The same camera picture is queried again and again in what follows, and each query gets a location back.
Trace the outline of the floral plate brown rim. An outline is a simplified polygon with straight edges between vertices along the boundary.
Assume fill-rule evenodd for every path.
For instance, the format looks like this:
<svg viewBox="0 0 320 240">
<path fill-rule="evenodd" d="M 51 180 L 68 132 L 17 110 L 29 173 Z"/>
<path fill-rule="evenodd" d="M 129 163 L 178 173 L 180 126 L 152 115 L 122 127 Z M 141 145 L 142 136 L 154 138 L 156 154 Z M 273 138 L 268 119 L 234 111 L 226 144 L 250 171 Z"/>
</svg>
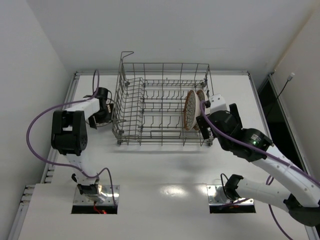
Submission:
<svg viewBox="0 0 320 240">
<path fill-rule="evenodd" d="M 194 90 L 189 90 L 184 103 L 183 124 L 187 131 L 194 128 L 197 123 L 197 117 L 200 115 L 200 100 Z"/>
<path fill-rule="evenodd" d="M 204 92 L 202 89 L 199 89 L 199 90 L 196 92 L 196 94 L 197 94 L 200 102 L 201 102 L 201 101 L 207 101 L 207 100 L 208 100 L 207 95 L 205 94 L 205 92 Z M 199 131 L 199 130 L 200 130 L 200 128 L 199 128 L 199 126 L 198 126 L 197 123 L 195 124 L 194 129 L 195 129 L 196 131 Z"/>
</svg>

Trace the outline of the white plate orange sunburst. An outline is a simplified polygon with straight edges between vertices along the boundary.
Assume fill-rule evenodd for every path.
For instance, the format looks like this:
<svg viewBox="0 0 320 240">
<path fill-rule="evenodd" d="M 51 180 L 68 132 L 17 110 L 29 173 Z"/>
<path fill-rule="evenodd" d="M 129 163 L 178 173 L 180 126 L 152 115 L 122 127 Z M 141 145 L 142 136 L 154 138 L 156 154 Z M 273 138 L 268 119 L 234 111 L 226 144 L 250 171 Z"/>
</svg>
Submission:
<svg viewBox="0 0 320 240">
<path fill-rule="evenodd" d="M 111 98 L 108 98 L 104 106 L 97 113 L 95 113 L 91 118 L 92 120 L 94 120 L 94 124 L 95 124 L 93 128 L 97 129 L 99 127 L 104 127 L 112 123 L 113 110 L 114 110 L 114 100 Z M 92 124 L 90 123 L 89 120 L 86 120 L 85 123 L 92 128 Z"/>
</svg>

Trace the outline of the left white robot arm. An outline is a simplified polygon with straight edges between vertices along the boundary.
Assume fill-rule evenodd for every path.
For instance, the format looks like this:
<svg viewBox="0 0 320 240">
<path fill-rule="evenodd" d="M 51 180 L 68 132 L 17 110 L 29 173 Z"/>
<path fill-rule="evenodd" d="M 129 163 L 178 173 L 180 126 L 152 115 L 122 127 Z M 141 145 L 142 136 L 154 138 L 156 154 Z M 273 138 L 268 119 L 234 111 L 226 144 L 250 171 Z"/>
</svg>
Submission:
<svg viewBox="0 0 320 240">
<path fill-rule="evenodd" d="M 73 168 L 71 178 L 77 183 L 79 193 L 94 203 L 103 203 L 108 194 L 103 192 L 99 174 L 85 152 L 87 124 L 97 129 L 111 122 L 114 104 L 109 93 L 108 89 L 99 87 L 95 97 L 86 95 L 72 107 L 54 111 L 52 117 L 51 146 L 65 156 Z"/>
</svg>

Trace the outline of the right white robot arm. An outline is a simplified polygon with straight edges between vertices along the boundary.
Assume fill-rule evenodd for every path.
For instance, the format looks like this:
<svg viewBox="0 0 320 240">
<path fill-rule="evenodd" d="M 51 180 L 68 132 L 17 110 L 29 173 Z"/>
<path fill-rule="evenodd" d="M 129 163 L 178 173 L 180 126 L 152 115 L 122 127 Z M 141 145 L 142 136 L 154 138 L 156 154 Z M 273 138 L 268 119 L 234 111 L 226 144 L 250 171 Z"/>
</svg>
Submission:
<svg viewBox="0 0 320 240">
<path fill-rule="evenodd" d="M 201 101 L 201 114 L 196 118 L 203 138 L 207 139 L 211 131 L 223 150 L 261 168 L 282 185 L 273 188 L 233 174 L 222 186 L 224 195 L 232 201 L 255 199 L 282 209 L 305 226 L 319 225 L 319 181 L 287 159 L 264 133 L 243 128 L 236 104 L 231 104 L 230 110 L 205 114 L 208 106 L 208 101 Z"/>
</svg>

